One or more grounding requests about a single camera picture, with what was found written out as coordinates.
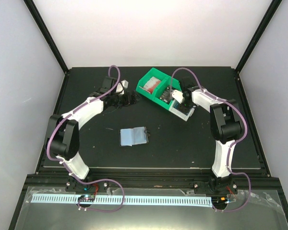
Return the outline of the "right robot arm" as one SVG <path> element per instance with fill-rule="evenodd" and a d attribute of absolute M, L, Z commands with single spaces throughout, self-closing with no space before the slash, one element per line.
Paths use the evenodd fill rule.
<path fill-rule="evenodd" d="M 207 89 L 192 83 L 191 78 L 179 81 L 182 93 L 174 98 L 180 107 L 200 106 L 210 114 L 210 130 L 216 141 L 215 159 L 207 187 L 213 194 L 221 194 L 232 184 L 232 158 L 237 141 L 244 137 L 246 125 L 235 100 L 212 95 Z"/>

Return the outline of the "black leather card holder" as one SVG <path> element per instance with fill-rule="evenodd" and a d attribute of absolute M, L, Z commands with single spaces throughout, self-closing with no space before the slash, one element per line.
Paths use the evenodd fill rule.
<path fill-rule="evenodd" d="M 147 144 L 149 142 L 150 132 L 146 127 L 134 127 L 121 129 L 119 132 L 120 135 L 120 146 L 135 146 Z"/>

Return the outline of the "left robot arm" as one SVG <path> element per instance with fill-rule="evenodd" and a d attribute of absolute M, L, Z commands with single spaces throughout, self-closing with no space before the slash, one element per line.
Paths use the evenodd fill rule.
<path fill-rule="evenodd" d="M 136 103 L 135 92 L 129 92 L 128 81 L 105 77 L 97 91 L 91 93 L 79 106 L 62 115 L 52 115 L 48 121 L 44 148 L 47 158 L 62 164 L 82 191 L 89 191 L 94 180 L 82 159 L 80 129 L 93 117 L 109 107 L 124 107 Z"/>

